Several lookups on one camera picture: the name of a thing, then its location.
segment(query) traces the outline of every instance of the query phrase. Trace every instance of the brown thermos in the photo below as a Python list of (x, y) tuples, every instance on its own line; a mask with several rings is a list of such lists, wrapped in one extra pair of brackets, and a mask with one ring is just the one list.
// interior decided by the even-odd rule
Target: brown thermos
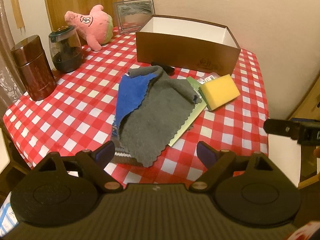
[(54, 80), (40, 37), (30, 36), (11, 49), (19, 76), (34, 101), (40, 101), (54, 91)]

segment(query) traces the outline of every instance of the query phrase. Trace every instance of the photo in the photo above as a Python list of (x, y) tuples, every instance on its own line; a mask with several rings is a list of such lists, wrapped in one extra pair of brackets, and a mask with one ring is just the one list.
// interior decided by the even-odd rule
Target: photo
[(119, 33), (135, 32), (155, 14), (153, 0), (130, 0), (114, 3)]

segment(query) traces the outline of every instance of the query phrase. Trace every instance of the wall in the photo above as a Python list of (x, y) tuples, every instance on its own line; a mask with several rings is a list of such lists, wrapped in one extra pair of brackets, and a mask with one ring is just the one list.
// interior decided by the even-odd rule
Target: wall
[(51, 69), (54, 68), (48, 43), (48, 35), (51, 33), (44, 0), (19, 0), (20, 9), (25, 28), (18, 29), (14, 20), (11, 1), (4, 0), (4, 8), (7, 14), (10, 30), (15, 43), (38, 34), (46, 53)]
[(270, 117), (286, 118), (320, 71), (320, 0), (154, 0), (156, 14), (227, 25), (254, 52)]

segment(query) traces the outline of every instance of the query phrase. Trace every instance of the green lid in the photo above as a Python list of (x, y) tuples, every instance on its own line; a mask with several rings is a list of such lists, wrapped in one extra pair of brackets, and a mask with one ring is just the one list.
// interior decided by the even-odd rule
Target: green lid
[(65, 34), (67, 32), (70, 32), (73, 29), (74, 29), (73, 26), (63, 26), (61, 28), (58, 28), (56, 31), (50, 33), (49, 38), (50, 38), (51, 42), (56, 42), (58, 36)]

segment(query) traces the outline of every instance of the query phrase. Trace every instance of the lace curtain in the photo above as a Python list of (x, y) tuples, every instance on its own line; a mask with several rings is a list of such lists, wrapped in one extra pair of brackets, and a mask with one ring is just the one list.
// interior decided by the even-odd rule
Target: lace curtain
[(8, 106), (16, 102), (25, 92), (10, 50), (14, 41), (4, 11), (3, 0), (0, 0), (0, 127), (7, 133), (2, 117)]

